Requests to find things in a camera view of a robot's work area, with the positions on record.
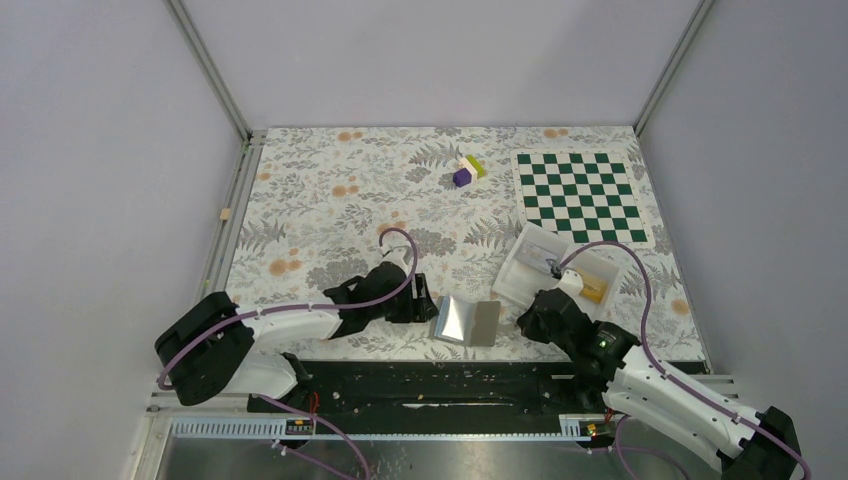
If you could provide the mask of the orange card in bin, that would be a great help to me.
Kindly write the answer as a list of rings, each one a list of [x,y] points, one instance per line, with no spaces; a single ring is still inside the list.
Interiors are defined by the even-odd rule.
[[[608,282],[601,276],[585,269],[576,268],[575,271],[582,281],[582,289],[579,295],[595,304],[601,304],[608,289]]]

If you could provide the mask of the green white chessboard mat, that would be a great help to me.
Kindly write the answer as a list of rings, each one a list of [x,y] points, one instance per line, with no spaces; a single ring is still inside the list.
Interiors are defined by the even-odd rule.
[[[516,150],[511,170],[521,223],[580,245],[655,246],[654,222],[625,151]]]

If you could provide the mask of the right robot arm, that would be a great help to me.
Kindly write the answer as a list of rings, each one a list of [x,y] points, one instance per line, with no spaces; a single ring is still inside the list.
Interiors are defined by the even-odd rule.
[[[640,421],[697,455],[724,479],[790,479],[800,471],[791,418],[721,395],[668,362],[649,358],[620,326],[594,321],[565,292],[539,291],[517,319],[521,334],[553,344],[575,367],[575,402]]]

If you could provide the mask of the aluminium frame post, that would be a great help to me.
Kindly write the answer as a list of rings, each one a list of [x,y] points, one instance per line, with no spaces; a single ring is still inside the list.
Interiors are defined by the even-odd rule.
[[[660,76],[655,82],[652,90],[643,104],[634,124],[633,131],[637,138],[641,137],[648,127],[654,113],[661,104],[667,89],[675,79],[675,76],[683,65],[689,50],[695,43],[702,27],[706,23],[716,0],[700,0],[687,21],[687,24],[675,44],[668,60],[666,61]]]
[[[201,73],[209,84],[212,93],[221,105],[226,118],[242,143],[252,139],[252,128],[240,111],[235,98],[220,73],[203,37],[196,26],[186,4],[181,0],[165,0],[164,5],[172,15],[177,29],[183,36],[191,54],[195,58]]]

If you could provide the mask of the green block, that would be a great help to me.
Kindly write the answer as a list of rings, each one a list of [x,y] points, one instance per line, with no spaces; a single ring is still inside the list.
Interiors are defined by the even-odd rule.
[[[475,171],[475,176],[477,178],[482,178],[486,175],[486,170],[483,165],[477,160],[477,158],[473,155],[466,155],[464,160],[468,163],[468,169],[473,169]]]

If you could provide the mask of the translucent plastic bin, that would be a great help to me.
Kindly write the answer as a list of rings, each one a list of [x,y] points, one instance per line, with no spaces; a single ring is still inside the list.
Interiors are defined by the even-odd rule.
[[[492,292],[523,310],[528,309],[538,291],[557,285],[559,280],[553,269],[575,249],[563,235],[526,223],[496,276]],[[611,305],[620,267],[592,251],[579,254],[567,267],[580,274],[584,287],[599,288],[599,298],[593,299],[583,290],[577,295],[576,303],[591,318],[601,318]]]

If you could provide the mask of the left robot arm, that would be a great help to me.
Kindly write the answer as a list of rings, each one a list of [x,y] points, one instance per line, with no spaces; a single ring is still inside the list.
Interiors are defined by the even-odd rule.
[[[265,347],[339,339],[364,331],[375,320],[425,323],[437,315],[425,275],[410,275],[389,261],[324,290],[315,303],[243,312],[227,293],[213,292],[155,341],[163,367],[157,384],[175,392],[183,406],[221,393],[244,393],[271,397],[296,411],[309,401],[311,387],[292,356],[275,356]]]

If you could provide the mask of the left aluminium frame post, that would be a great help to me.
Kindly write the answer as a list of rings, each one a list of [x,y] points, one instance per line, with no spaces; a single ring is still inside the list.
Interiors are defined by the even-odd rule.
[[[164,5],[172,15],[177,29],[183,36],[191,54],[195,58],[201,73],[209,84],[212,93],[221,105],[226,118],[242,143],[252,139],[252,128],[240,111],[235,98],[220,73],[203,37],[196,26],[186,4],[181,0],[165,0]]]

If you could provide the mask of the grey card holder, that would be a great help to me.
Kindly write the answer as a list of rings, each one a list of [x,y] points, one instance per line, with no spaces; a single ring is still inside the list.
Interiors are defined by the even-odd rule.
[[[439,297],[438,315],[430,337],[434,340],[470,347],[493,347],[500,324],[499,301],[470,302],[454,296]]]

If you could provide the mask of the purple block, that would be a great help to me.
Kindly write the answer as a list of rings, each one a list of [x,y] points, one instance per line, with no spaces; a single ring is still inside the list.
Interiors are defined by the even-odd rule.
[[[471,184],[474,180],[473,174],[466,168],[459,169],[452,176],[452,183],[457,188],[462,188]]]

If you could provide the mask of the right aluminium frame post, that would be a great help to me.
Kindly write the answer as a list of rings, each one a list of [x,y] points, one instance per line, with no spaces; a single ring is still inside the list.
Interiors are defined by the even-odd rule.
[[[661,104],[667,89],[675,79],[675,76],[683,65],[689,50],[695,43],[702,27],[706,23],[716,0],[700,0],[687,21],[687,24],[675,44],[668,60],[666,61],[660,76],[655,82],[652,90],[643,104],[634,124],[633,131],[637,138],[641,137],[648,127],[654,113]]]

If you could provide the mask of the silver card in bin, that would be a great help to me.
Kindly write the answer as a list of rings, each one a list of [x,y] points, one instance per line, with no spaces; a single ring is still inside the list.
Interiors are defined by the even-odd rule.
[[[520,246],[516,259],[544,274],[552,274],[560,265],[559,256],[556,253],[530,242]]]

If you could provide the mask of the white pink block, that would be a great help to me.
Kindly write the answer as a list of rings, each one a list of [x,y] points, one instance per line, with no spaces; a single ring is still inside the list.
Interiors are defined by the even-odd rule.
[[[476,167],[466,158],[460,159],[461,168],[456,172],[460,186],[474,183],[478,179],[478,171]]]

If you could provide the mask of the floral table mat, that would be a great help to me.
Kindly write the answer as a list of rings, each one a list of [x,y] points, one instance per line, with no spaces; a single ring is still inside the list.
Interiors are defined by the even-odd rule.
[[[415,242],[434,296],[490,300],[523,226],[512,153],[595,148],[626,152],[655,236],[655,246],[639,249],[636,260],[618,248],[595,249],[621,269],[601,318],[637,332],[648,310],[648,344],[656,356],[705,360],[642,152],[628,126],[272,129],[226,291],[246,307],[316,300],[323,290],[375,267],[381,245]],[[452,176],[466,155],[475,156],[486,175],[457,188]]]

